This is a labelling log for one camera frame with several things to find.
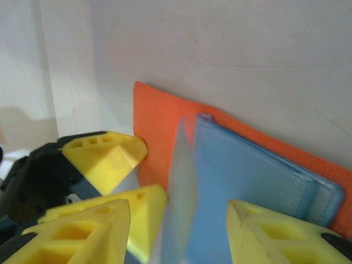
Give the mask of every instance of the white wall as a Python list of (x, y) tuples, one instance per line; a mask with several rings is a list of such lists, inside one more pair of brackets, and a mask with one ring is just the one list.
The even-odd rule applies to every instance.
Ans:
[[(25, 14), (24, 3), (30, 2), (3, 3), (15, 16)], [(39, 0), (39, 5), (60, 136), (98, 128), (131, 133), (133, 82), (141, 80), (221, 107), (352, 169), (351, 1)], [(20, 21), (28, 18), (17, 16), (1, 16), (5, 35), (23, 32), (20, 47), (10, 45), (2, 56), (33, 64), (22, 50), (36, 42), (36, 33), (25, 35), (30, 26)], [(6, 99), (2, 105), (16, 102)]]
[(39, 5), (0, 2), (0, 142), (12, 160), (58, 137)]

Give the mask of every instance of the orange felt sheet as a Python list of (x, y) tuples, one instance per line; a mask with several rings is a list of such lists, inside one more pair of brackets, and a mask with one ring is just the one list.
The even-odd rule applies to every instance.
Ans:
[(344, 237), (352, 235), (352, 172), (334, 163), (290, 146), (234, 119), (222, 110), (189, 101), (152, 88), (141, 82), (134, 87), (134, 133), (145, 140), (149, 154), (138, 170), (141, 186), (158, 183), (165, 189), (174, 145), (174, 137), (182, 116), (211, 114), (215, 121), (275, 153), (340, 184), (346, 194), (332, 229)]

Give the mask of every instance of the orange fabric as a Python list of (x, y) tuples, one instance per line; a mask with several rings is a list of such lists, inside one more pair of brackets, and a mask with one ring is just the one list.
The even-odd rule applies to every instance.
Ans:
[(134, 133), (145, 140), (149, 149), (147, 158), (139, 165), (140, 185), (158, 183), (167, 188), (168, 171), (179, 119), (196, 113), (211, 114), (220, 125), (340, 184), (344, 188), (346, 199), (332, 224), (332, 229), (348, 238), (352, 235), (352, 172), (350, 170), (255, 130), (216, 107), (189, 101), (136, 82)]

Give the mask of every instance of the blue wallet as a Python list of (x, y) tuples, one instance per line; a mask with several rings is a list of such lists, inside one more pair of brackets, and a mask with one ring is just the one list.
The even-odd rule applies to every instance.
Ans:
[(199, 114), (194, 135), (197, 205), (186, 247), (191, 263), (231, 263), (229, 199), (326, 226), (343, 199), (339, 185)]

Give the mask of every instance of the yellow plastic piece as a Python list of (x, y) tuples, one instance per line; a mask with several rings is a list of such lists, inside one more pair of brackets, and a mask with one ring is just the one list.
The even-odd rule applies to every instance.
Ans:
[(24, 230), (37, 236), (4, 264), (123, 264), (129, 226), (127, 200), (104, 203)]
[(243, 201), (229, 201), (227, 232), (236, 264), (351, 264), (321, 238), (335, 232)]
[(108, 195), (147, 156), (148, 148), (139, 137), (107, 131), (70, 141), (62, 154), (99, 193)]
[(47, 210), (46, 214), (38, 220), (38, 223), (48, 222), (115, 199), (128, 199), (130, 203), (131, 226), (127, 249), (141, 263), (148, 262), (167, 205), (167, 195), (159, 185), (150, 185), (71, 205), (58, 206)]

